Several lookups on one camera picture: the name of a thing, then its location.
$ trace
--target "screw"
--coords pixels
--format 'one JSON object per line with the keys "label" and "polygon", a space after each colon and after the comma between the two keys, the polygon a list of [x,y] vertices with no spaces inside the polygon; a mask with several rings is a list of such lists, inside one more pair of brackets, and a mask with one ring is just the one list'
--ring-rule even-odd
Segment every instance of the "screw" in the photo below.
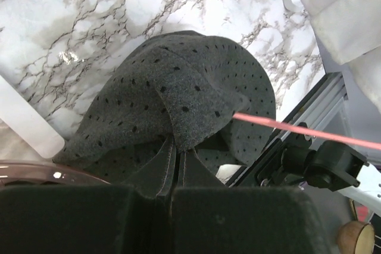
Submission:
{"label": "screw", "polygon": [[265,179],[261,182],[261,187],[267,187],[269,182],[270,182],[270,181],[269,181],[268,179],[265,178]]}

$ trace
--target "white marble countertop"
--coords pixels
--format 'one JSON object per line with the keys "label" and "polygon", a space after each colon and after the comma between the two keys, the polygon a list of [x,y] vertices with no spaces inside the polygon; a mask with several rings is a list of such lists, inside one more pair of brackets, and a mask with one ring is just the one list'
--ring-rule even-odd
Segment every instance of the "white marble countertop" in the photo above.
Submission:
{"label": "white marble countertop", "polygon": [[[324,74],[307,14],[282,0],[0,0],[0,75],[69,139],[135,47],[188,29],[249,50],[273,83],[279,120]],[[15,154],[4,130],[2,158]]]}

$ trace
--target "white cloth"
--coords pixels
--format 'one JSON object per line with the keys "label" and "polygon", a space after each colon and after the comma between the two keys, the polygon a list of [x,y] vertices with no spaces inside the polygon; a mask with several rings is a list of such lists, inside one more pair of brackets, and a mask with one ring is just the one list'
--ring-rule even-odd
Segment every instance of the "white cloth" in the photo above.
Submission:
{"label": "white cloth", "polygon": [[332,58],[381,112],[381,0],[301,0]]}

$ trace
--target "wooden knob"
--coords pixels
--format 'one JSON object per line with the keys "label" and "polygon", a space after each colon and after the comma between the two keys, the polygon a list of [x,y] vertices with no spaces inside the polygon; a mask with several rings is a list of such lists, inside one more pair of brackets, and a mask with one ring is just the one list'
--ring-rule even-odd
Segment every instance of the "wooden knob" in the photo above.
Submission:
{"label": "wooden knob", "polygon": [[351,221],[338,232],[336,242],[341,254],[372,254],[374,228],[362,221]]}

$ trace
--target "black foam block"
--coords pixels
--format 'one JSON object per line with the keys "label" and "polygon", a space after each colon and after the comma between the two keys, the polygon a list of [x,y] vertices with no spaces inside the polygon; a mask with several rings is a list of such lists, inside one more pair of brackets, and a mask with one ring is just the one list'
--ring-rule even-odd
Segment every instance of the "black foam block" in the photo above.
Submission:
{"label": "black foam block", "polygon": [[27,186],[0,192],[3,253],[147,253],[150,201],[127,187]]}
{"label": "black foam block", "polygon": [[318,213],[295,189],[177,189],[174,252],[328,254]]}

